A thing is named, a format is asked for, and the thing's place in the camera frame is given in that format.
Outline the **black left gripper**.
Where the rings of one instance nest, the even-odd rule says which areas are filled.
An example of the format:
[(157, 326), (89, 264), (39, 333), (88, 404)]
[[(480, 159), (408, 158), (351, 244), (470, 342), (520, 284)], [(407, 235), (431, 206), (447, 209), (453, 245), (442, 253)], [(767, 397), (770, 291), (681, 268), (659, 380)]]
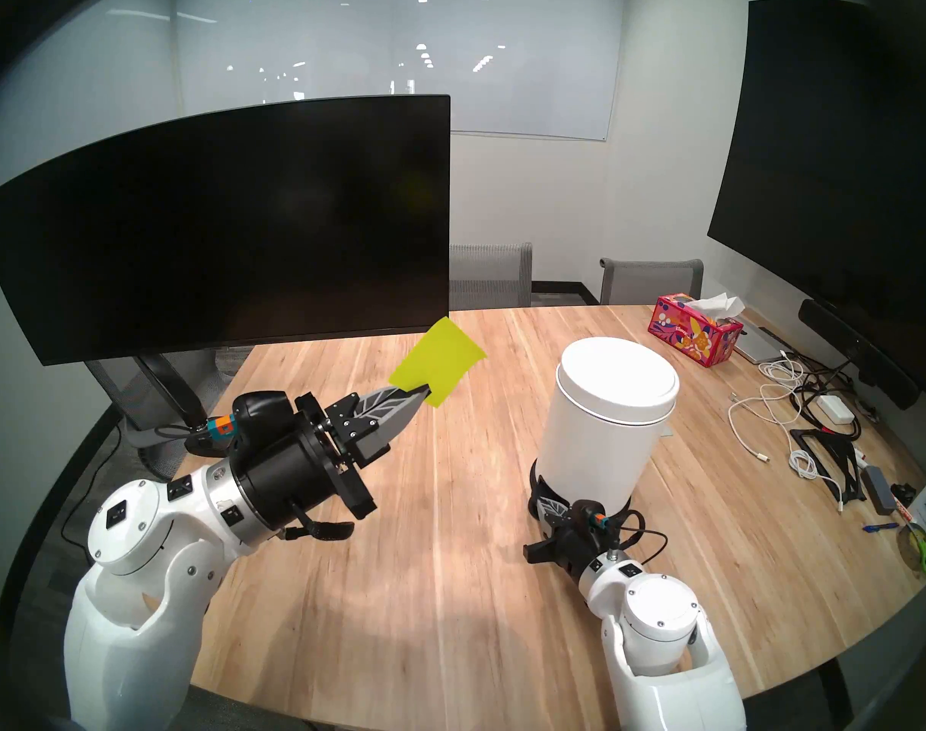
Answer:
[[(269, 529), (352, 532), (353, 522), (318, 522), (310, 511), (340, 498), (358, 520), (376, 502), (358, 467), (384, 455), (431, 395), (428, 385), (403, 391), (387, 385), (357, 393), (327, 412), (312, 393), (291, 402), (286, 393), (244, 393), (233, 400), (235, 435), (227, 457), (240, 493)], [(336, 431), (349, 433), (349, 451)]]

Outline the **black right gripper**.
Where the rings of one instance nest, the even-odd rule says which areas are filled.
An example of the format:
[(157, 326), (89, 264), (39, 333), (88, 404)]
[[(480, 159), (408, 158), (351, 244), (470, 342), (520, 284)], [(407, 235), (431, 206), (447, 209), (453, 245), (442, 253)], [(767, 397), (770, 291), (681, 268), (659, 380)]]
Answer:
[(540, 525), (560, 526), (553, 531), (553, 538), (525, 544), (524, 559), (529, 564), (556, 564), (569, 578), (602, 571), (609, 564), (607, 553), (620, 546), (619, 529), (588, 527), (581, 531), (570, 525), (570, 509), (553, 498), (534, 496), (534, 519)]

